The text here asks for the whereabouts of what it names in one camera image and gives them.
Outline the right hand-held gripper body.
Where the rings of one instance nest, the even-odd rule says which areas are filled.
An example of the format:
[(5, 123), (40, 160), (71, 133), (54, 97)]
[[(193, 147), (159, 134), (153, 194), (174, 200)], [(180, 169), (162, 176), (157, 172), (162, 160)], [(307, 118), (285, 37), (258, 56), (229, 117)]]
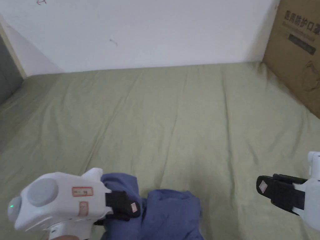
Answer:
[(309, 179), (283, 174), (272, 176), (271, 203), (302, 218), (316, 218), (320, 205), (320, 152), (309, 152), (307, 160)]

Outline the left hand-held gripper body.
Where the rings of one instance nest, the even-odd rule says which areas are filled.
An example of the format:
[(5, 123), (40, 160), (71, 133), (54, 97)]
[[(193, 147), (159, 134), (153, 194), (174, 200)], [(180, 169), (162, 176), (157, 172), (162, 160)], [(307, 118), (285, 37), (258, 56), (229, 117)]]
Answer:
[(7, 215), (20, 231), (48, 231), (49, 239), (73, 235), (79, 240), (91, 236), (93, 225), (113, 214), (116, 192), (108, 189), (101, 168), (83, 175), (62, 172), (40, 176), (26, 186), (8, 205)]

